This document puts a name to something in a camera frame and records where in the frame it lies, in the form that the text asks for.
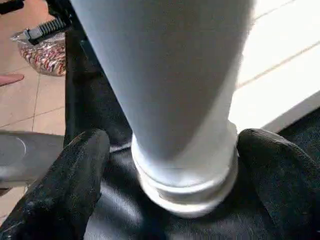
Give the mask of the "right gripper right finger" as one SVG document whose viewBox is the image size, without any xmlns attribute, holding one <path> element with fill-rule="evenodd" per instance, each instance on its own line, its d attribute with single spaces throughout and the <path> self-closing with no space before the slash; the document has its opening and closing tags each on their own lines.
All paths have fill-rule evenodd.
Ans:
<svg viewBox="0 0 320 240">
<path fill-rule="evenodd" d="M 320 165 L 284 137 L 243 130 L 237 150 L 255 191 L 284 240 L 320 238 Z"/>
</svg>

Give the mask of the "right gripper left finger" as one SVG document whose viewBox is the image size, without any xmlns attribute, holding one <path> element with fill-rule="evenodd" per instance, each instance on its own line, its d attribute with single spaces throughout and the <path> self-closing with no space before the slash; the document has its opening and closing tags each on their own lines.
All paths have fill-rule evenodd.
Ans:
<svg viewBox="0 0 320 240">
<path fill-rule="evenodd" d="M 82 240 L 100 198 L 110 140 L 100 129 L 74 138 L 0 227 L 2 240 Z"/>
</svg>

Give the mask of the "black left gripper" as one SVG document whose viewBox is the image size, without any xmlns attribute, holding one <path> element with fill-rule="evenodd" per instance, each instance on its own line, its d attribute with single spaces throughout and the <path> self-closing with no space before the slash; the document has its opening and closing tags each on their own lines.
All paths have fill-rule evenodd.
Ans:
<svg viewBox="0 0 320 240">
<path fill-rule="evenodd" d="M 22 32 L 22 40 L 33 46 L 67 30 L 75 16 L 70 0 L 46 0 L 46 3 L 48 13 L 53 19 Z"/>
</svg>

